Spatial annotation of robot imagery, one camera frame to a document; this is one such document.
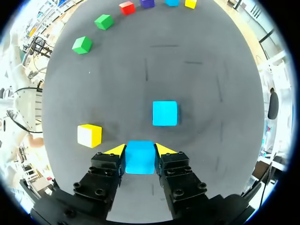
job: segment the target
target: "yellow cube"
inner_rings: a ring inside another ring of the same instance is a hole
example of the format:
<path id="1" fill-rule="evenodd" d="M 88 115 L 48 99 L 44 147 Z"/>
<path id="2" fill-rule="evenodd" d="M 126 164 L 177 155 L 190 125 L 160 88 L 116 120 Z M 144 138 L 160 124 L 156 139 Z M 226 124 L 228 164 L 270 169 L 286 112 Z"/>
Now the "yellow cube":
<path id="1" fill-rule="evenodd" d="M 195 8 L 197 4 L 197 0 L 186 0 L 184 5 L 189 8 Z"/>
<path id="2" fill-rule="evenodd" d="M 95 148 L 102 141 L 102 127 L 91 124 L 79 125 L 77 128 L 77 142 L 89 148 Z"/>

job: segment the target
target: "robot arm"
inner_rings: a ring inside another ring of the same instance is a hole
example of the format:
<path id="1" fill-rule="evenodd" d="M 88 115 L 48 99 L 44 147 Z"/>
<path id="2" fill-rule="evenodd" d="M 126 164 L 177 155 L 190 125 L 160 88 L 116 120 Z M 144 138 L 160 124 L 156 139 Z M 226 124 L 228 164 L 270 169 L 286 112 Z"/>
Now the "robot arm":
<path id="1" fill-rule="evenodd" d="M 31 216 L 42 225 L 108 224 L 105 219 L 125 171 L 125 148 L 120 154 L 98 152 L 88 173 L 74 183 L 75 195 L 56 187 L 51 196 L 36 202 Z M 161 224 L 243 224 L 254 211 L 239 195 L 208 199 L 206 184 L 193 173 L 183 152 L 160 154 L 155 148 L 156 172 L 173 217 Z"/>

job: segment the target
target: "purple cube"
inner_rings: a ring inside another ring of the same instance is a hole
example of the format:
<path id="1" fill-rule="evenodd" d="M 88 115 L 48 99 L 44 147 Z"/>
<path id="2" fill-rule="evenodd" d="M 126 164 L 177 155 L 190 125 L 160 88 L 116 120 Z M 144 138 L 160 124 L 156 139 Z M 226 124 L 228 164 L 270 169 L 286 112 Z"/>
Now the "purple cube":
<path id="1" fill-rule="evenodd" d="M 152 8 L 155 7 L 154 0 L 140 0 L 140 4 L 143 8 Z"/>

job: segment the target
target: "green cube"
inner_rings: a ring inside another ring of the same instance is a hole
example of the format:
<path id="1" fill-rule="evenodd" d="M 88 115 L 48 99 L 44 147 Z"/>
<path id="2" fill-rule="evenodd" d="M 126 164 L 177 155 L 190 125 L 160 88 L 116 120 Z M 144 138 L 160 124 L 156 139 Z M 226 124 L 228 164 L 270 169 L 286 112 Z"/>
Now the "green cube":
<path id="1" fill-rule="evenodd" d="M 114 21 L 111 15 L 103 14 L 95 20 L 95 24 L 99 29 L 107 30 L 113 25 Z"/>
<path id="2" fill-rule="evenodd" d="M 72 49 L 78 54 L 85 54 L 90 51 L 92 44 L 92 41 L 88 37 L 80 37 L 76 39 Z"/>

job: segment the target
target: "red cube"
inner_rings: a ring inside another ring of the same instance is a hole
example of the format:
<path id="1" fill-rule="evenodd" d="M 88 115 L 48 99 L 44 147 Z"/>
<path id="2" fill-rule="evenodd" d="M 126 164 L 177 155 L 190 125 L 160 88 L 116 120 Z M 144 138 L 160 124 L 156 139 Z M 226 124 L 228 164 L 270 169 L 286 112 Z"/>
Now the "red cube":
<path id="1" fill-rule="evenodd" d="M 129 15 L 129 14 L 135 13 L 135 6 L 130 1 L 123 2 L 123 3 L 119 4 L 119 6 L 120 6 L 120 9 L 121 9 L 121 12 L 124 15 Z"/>

